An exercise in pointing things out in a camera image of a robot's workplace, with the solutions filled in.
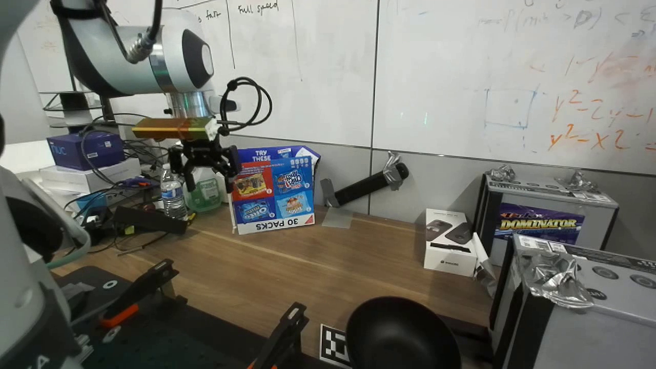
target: cardboard box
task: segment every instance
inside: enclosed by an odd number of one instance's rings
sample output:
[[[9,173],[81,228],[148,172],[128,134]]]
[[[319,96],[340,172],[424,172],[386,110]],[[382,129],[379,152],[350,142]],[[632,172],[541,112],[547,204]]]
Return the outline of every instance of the cardboard box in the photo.
[[[424,268],[474,276],[483,243],[464,213],[427,208]]]
[[[314,225],[314,172],[321,156],[303,146],[240,150],[230,194],[237,233]]]

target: battery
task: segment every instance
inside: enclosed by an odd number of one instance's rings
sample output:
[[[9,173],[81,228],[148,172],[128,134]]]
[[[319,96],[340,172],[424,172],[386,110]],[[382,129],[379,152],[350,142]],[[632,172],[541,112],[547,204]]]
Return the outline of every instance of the battery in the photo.
[[[512,233],[604,249],[618,217],[618,200],[601,190],[571,190],[553,177],[485,173],[474,230],[500,267]]]

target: bottle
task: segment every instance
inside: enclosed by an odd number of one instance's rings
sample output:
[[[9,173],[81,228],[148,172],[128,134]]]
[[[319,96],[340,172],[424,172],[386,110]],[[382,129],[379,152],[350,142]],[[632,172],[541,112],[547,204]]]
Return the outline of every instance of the bottle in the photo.
[[[171,164],[166,161],[163,168],[163,181],[161,181],[161,196],[163,196],[163,208],[173,219],[184,219],[184,196],[183,196],[183,181],[179,173],[171,169]]]
[[[192,172],[195,190],[187,190],[187,204],[198,213],[209,213],[221,206],[223,190],[220,187],[220,177],[208,166],[198,166]]]

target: white box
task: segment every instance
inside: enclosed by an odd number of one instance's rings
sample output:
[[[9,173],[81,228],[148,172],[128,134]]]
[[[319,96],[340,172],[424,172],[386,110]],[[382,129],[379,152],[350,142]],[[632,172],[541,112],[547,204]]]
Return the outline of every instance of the white box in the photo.
[[[115,166],[98,168],[112,181],[129,181],[142,176],[142,166],[138,157],[129,157]],[[93,169],[75,169],[61,166],[48,166],[40,169],[44,187],[60,194],[81,194],[107,189],[110,185],[101,181]]]
[[[427,208],[424,233],[424,268],[474,276],[483,245],[464,213]]]

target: white wall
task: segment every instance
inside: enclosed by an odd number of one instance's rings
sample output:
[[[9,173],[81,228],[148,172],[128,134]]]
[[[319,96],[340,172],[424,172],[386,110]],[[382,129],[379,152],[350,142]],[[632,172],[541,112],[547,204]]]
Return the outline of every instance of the white wall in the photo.
[[[49,131],[19,37],[9,44],[0,66],[0,112],[9,143],[44,138]]]
[[[299,143],[245,134],[235,134],[230,142],[238,148]],[[321,189],[323,177],[333,177],[334,189],[342,189],[369,176],[369,154],[373,154],[372,172],[379,172],[388,160],[388,152],[382,150],[372,152],[367,148],[326,143],[308,146],[323,154],[316,176],[319,202],[325,199]],[[427,206],[464,210],[474,219],[483,173],[503,164],[431,154],[402,154],[402,157],[410,168],[410,177],[401,190],[377,190],[372,196],[350,202],[349,208],[409,223],[415,223]],[[521,176],[549,176],[561,181],[571,177],[576,172],[575,168],[565,166],[533,164],[512,164],[512,168]],[[608,249],[656,259],[656,176],[601,169],[586,169],[584,173],[619,202]]]

